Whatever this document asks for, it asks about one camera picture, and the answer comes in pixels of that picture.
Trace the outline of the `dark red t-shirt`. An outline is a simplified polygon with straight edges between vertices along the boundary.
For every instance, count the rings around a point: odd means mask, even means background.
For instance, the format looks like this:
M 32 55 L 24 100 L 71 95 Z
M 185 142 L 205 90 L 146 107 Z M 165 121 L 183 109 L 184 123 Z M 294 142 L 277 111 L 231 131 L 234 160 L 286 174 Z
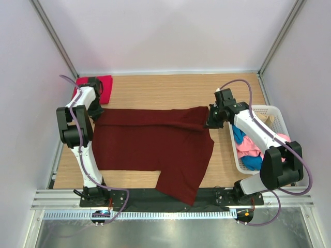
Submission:
M 213 153 L 205 106 L 183 110 L 106 109 L 92 148 L 99 170 L 158 171 L 156 189 L 193 205 Z

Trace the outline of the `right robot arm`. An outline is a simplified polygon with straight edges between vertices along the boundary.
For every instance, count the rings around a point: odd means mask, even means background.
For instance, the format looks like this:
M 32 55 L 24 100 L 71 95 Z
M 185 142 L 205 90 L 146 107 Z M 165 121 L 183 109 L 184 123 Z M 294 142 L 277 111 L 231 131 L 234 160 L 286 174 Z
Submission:
M 209 106 L 205 127 L 223 128 L 225 122 L 243 131 L 263 153 L 258 173 L 235 182 L 233 199 L 240 205 L 252 195 L 265 190 L 277 190 L 299 182 L 304 177 L 302 148 L 298 142 L 287 142 L 266 126 L 246 102 L 236 102 L 230 89 L 217 89 L 215 103 Z

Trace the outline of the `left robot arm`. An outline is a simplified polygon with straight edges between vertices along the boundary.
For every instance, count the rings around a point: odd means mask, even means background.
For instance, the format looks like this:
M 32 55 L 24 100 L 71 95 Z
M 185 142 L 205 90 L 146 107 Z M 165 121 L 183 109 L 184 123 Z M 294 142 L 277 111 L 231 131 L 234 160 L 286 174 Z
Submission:
M 100 105 L 103 84 L 96 77 L 80 85 L 68 76 L 60 77 L 76 90 L 72 100 L 56 110 L 61 142 L 74 154 L 83 177 L 82 191 L 74 189 L 73 192 L 81 198 L 80 207 L 103 207 L 109 202 L 110 195 L 93 154 L 91 124 L 91 120 L 96 120 L 103 113 Z

